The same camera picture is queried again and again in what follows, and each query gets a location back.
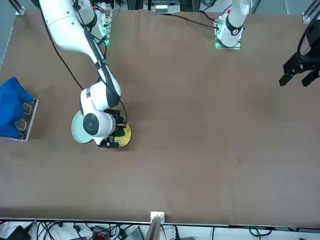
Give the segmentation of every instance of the metal stand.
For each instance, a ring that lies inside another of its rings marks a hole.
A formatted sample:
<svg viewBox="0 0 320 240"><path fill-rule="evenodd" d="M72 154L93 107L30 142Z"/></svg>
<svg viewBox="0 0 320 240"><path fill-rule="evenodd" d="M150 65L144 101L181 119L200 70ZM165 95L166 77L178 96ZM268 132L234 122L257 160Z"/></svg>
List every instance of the metal stand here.
<svg viewBox="0 0 320 240"><path fill-rule="evenodd" d="M314 0L308 8L302 13L302 20L305 24L310 23L311 19L317 14L320 10L320 0Z"/></svg>
<svg viewBox="0 0 320 240"><path fill-rule="evenodd" d="M161 224L165 223L163 211L152 211L150 214L151 224L144 240L159 240Z"/></svg>
<svg viewBox="0 0 320 240"><path fill-rule="evenodd" d="M8 0L9 3L14 7L16 10L15 15L16 16L23 16L25 14L25 7L23 7L18 0Z"/></svg>

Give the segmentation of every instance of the wire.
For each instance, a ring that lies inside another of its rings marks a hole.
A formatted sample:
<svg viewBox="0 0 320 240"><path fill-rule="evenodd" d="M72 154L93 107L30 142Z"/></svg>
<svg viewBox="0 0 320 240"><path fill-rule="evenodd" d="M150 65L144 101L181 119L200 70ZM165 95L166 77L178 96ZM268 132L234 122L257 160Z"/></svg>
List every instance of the wire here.
<svg viewBox="0 0 320 240"><path fill-rule="evenodd" d="M216 1L218 1L218 0L213 0L213 2L203 10L203 12L206 11L207 9L213 7L215 5Z"/></svg>
<svg viewBox="0 0 320 240"><path fill-rule="evenodd" d="M176 225L174 225L174 229L175 229L175 240L181 240L179 236L179 231Z"/></svg>
<svg viewBox="0 0 320 240"><path fill-rule="evenodd" d="M80 227L78 225L76 225L76 223L74 222L73 223L73 228L74 230L76 231L76 233L78 234L79 238L82 239L82 240L85 240L81 235L80 235Z"/></svg>
<svg viewBox="0 0 320 240"><path fill-rule="evenodd" d="M214 240L215 229L216 229L216 227L212 228L212 239L211 240Z"/></svg>
<svg viewBox="0 0 320 240"><path fill-rule="evenodd" d="M87 226L88 229L90 229L91 232L94 231L94 227L93 226L92 227L88 226L88 224L86 222L84 222L84 224Z"/></svg>
<svg viewBox="0 0 320 240"><path fill-rule="evenodd" d="M203 10L203 11L199 11L200 13L203 13L204 14L204 16L207 18L207 19L209 19L210 21L215 21L215 19L214 18L211 18L211 17L209 17L208 16L208 14Z"/></svg>
<svg viewBox="0 0 320 240"><path fill-rule="evenodd" d="M232 6L232 3L223 11L223 13L225 13L231 6Z"/></svg>
<svg viewBox="0 0 320 240"><path fill-rule="evenodd" d="M51 233L50 233L51 228L52 228L55 224L56 224L56 223L53 222L53 224L52 224L50 227L48 227L49 225L47 225L44 221L41 222L41 225L42 225L43 228L46 230L46 232L45 232L45 234L44 234L44 236L43 236L43 240L46 239L46 237L47 237L48 234L49 234L49 237L50 237L51 240L55 240L55 238L54 238L54 237L51 235Z"/></svg>
<svg viewBox="0 0 320 240"><path fill-rule="evenodd" d="M82 24L83 24L83 28L86 26L85 25L85 22L84 22L84 20L82 19L82 17L81 17L81 15L80 15L80 13L79 13L79 10L78 10L78 8L76 7L75 8L75 10L76 10L76 12L78 13L78 15L79 15L79 18L81 19L81 22L82 22Z"/></svg>
<svg viewBox="0 0 320 240"><path fill-rule="evenodd" d="M252 229L256 230L257 234L254 234L254 233L252 232ZM253 236L259 238L259 240L261 240L261 237L269 236L269 235L271 234L272 230L269 230L269 232L267 232L267 233L262 233L262 234L261 234L261 233L259 232L259 230L258 230L257 227L255 227L255 226L250 226L250 227L249 227L249 232L251 233L251 235L253 235Z"/></svg>
<svg viewBox="0 0 320 240"><path fill-rule="evenodd" d="M50 32L49 32L49 29L48 29L48 26L46 24L46 20L45 20L45 16L44 16L44 13L42 12L42 10L40 10L41 12L41 16L42 16L42 20L43 20L43 23L44 23L44 26L45 26L45 30L46 30L46 33L48 34L49 36L49 39L52 43L52 46L55 50L55 53L58 55L58 57L60 58L60 60L63 62L64 66L66 67L66 69L69 71L69 73L71 74L71 76L73 77L74 81L76 82L76 84L78 84L78 86L83 90L84 88L81 86L81 84L78 82L78 80L76 79L76 77L74 76L74 74L72 73L72 71L70 70L70 68L68 67L68 65L66 64L65 60L61 57L61 55L59 54L55 44L54 44L54 41L50 35Z"/></svg>
<svg viewBox="0 0 320 240"><path fill-rule="evenodd" d="M165 229L164 229L164 226L161 225L161 228L162 228L162 230L163 230L164 238L165 238L165 240L167 240L167 235L166 235L166 231L165 231Z"/></svg>
<svg viewBox="0 0 320 240"><path fill-rule="evenodd" d="M172 14L172 15L170 15L170 16L174 16L174 17L177 17L177 18L180 18L180 19L184 19L184 20L189 21L189 22L191 22L191 23L199 24L200 26L203 26L203 27L207 27L207 28L219 30L219 28L216 27L216 26L210 26L210 25L207 25L207 24L198 22L198 21L191 20L191 19L186 18L186 17L183 17L183 16L178 16L178 15L174 15L174 14Z"/></svg>
<svg viewBox="0 0 320 240"><path fill-rule="evenodd" d="M44 225L42 224L42 222L43 222L43 221L39 221L38 227L36 228L36 240L39 240L39 237L41 236L41 234L44 232L44 230L46 230L46 229L44 228ZM40 224L42 225L43 229L42 229L41 232L39 233Z"/></svg>

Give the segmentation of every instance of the floor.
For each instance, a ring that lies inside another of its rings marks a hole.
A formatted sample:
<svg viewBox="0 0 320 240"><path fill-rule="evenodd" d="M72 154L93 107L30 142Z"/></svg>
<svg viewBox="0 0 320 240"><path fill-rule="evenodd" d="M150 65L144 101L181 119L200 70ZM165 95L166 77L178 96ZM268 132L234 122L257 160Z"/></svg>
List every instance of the floor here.
<svg viewBox="0 0 320 240"><path fill-rule="evenodd" d="M19 225L22 227L26 227L31 222L6 222L0 226L0 238L7 238L12 231ZM88 240L92 236L92 232L90 229L83 223L76 223L77 226L80 227L80 236ZM31 236L32 240L37 239L37 226L36 224L30 231L29 235ZM62 227L59 227L56 225L54 228L52 228L51 235L54 238L54 240L74 240L79 238L76 230L73 228L73 223L63 223ZM88 224L89 227L95 226L95 224ZM100 227L103 227L105 229L109 228L107 224L99 224ZM121 228L125 229L126 227L129 227L129 225L122 225ZM129 235L132 231L134 231L138 226L133 225L130 226L126 230L126 234ZM147 225L140 225L141 232L143 236L146 236L146 233L148 231ZM43 227L40 225L40 228L38 232L40 233L42 231ZM172 225L163 225L163 229L165 231L165 234L163 230L160 232L160 240L174 240L176 237L176 231L174 226ZM180 238L186 238L194 237L194 240L258 240L258 237L255 237L250 234L248 229L236 229L236 228L218 228L216 227L214 229L214 235L213 228L212 227L195 227L195 226L178 226L178 233ZM260 234L265 234L269 231L263 231L260 230ZM45 231L42 232L42 234L39 236L39 239L43 239L45 235ZM261 237L262 240L320 240L320 233L309 233L309 232L293 232L293 231L272 231L270 235Z"/></svg>

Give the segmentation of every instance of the white bracket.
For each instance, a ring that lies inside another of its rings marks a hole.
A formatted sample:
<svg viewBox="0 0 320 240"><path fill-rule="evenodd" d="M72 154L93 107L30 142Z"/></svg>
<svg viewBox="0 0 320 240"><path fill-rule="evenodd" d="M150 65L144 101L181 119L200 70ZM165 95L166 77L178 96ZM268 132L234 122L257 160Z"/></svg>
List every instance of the white bracket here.
<svg viewBox="0 0 320 240"><path fill-rule="evenodd" d="M164 211L151 211L150 212L150 223L156 217L160 217L160 224L165 224L165 212Z"/></svg>

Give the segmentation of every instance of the green object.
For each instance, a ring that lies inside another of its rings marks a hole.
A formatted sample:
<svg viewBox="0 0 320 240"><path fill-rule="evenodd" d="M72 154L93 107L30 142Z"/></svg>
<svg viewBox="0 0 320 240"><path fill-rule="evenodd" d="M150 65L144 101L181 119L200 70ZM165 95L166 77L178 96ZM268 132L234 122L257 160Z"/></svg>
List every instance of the green object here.
<svg viewBox="0 0 320 240"><path fill-rule="evenodd" d="M116 127L114 131L115 137L123 137L125 135L125 130L122 127Z"/></svg>
<svg viewBox="0 0 320 240"><path fill-rule="evenodd" d="M83 119L84 117L82 116L81 111L78 111L73 117L71 124L71 132L74 140L76 140L78 143L86 144L90 142L93 138L84 130L82 123Z"/></svg>

